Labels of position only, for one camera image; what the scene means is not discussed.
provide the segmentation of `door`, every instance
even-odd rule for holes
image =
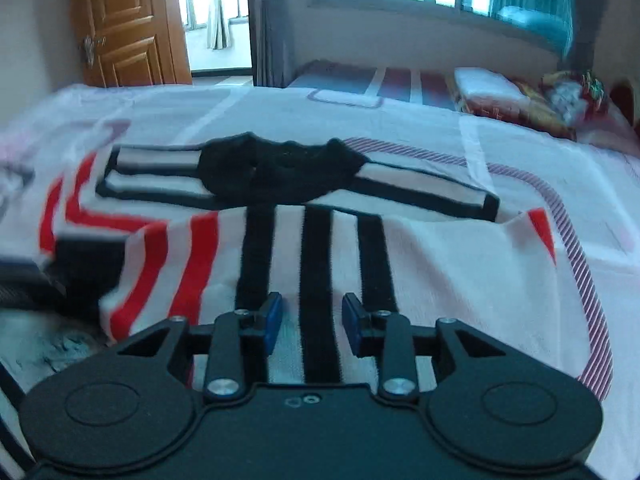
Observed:
[[[71,0],[91,86],[191,84],[178,0]]]

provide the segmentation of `white pillow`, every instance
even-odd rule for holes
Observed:
[[[489,97],[517,103],[530,101],[507,78],[484,68],[457,68],[455,79],[460,93],[465,98]]]

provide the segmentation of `baseboard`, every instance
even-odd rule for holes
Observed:
[[[216,68],[213,70],[192,70],[192,77],[219,77],[233,75],[253,75],[251,68]]]

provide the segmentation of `white wall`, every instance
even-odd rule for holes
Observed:
[[[0,0],[0,126],[81,81],[68,0]]]
[[[558,65],[550,51],[490,30],[380,10],[309,7],[309,1],[289,0],[298,66],[314,59],[446,73],[481,66],[534,79]],[[638,16],[640,0],[610,0],[595,59],[607,83],[630,70],[640,76]]]
[[[298,66],[314,59],[446,73],[482,66],[537,78],[558,63],[556,54],[526,41],[438,18],[289,3]]]

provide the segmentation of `mattress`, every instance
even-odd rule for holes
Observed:
[[[366,91],[72,86],[0,135],[2,210],[14,213],[0,221],[0,254],[42,260],[38,241],[24,238],[40,218],[30,189],[48,188],[91,150],[114,142],[182,146],[247,131],[305,144],[339,137],[376,160],[402,160],[483,187],[514,211],[543,207],[554,231],[562,299],[546,320],[558,331],[558,361],[551,364],[579,378],[602,402],[604,426],[588,465],[606,479],[636,478],[640,160],[630,156]],[[11,369],[18,358],[12,341],[24,320],[13,335],[5,317],[2,322],[0,360]]]
[[[317,88],[379,96],[406,103],[455,110],[446,78],[436,72],[408,68],[363,68],[317,60],[301,70],[290,88]]]

